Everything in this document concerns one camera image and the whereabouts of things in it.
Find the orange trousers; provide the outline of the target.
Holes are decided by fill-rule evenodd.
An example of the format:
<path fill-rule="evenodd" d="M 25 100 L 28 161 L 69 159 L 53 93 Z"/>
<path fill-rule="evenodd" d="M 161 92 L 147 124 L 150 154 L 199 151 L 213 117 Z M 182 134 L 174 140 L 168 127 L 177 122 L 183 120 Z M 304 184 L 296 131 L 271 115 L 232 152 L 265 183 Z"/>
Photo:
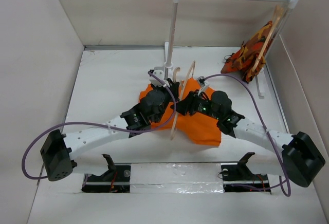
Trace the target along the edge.
<path fill-rule="evenodd" d="M 183 98 L 187 97 L 189 91 L 199 89 L 199 84 L 194 78 L 189 78 L 186 84 L 186 88 L 183 94 Z M 152 90 L 151 85 L 149 84 L 147 88 L 140 92 L 139 101 L 147 95 L 149 91 Z M 214 89 L 208 88 L 205 93 L 210 97 L 214 93 Z M 172 109 L 167 107 L 164 116 L 162 117 L 159 123 L 151 123 L 151 128 L 157 128 L 164 124 L 172 114 Z M 186 115 L 182 116 L 178 114 L 175 128 L 189 137 L 195 144 L 208 145 L 208 146 L 219 146 L 222 140 L 221 131 L 216 126 L 217 120 L 196 113 L 192 116 Z M 159 130 L 169 129 L 171 130 L 173 125 L 173 120 L 168 124 L 160 128 Z"/>

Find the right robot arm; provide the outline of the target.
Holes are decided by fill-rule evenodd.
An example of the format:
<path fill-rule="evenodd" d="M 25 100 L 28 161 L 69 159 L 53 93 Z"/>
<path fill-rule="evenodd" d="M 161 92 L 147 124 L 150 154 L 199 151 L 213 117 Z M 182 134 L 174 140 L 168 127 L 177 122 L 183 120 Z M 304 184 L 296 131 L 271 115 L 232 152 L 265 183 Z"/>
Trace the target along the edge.
<path fill-rule="evenodd" d="M 208 99 L 190 91 L 172 108 L 183 116 L 200 113 L 213 118 L 223 134 L 252 142 L 278 155 L 282 173 L 298 186 L 308 187 L 325 165 L 324 157 L 308 134 L 282 133 L 256 124 L 235 112 L 232 101 L 223 91 L 215 91 Z"/>

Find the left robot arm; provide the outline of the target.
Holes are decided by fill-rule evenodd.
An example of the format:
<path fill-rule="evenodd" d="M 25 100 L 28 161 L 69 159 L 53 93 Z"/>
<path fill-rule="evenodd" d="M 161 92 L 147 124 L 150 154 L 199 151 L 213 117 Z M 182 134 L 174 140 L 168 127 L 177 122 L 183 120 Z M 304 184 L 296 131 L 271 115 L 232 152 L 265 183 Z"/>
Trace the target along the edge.
<path fill-rule="evenodd" d="M 77 158 L 85 152 L 112 141 L 151 132 L 151 124 L 161 121 L 168 105 L 177 101 L 178 92 L 179 83 L 168 79 L 165 87 L 152 85 L 138 104 L 99 127 L 69 134 L 52 130 L 41 148 L 48 180 L 59 181 L 69 176 L 74 168 L 81 168 Z"/>

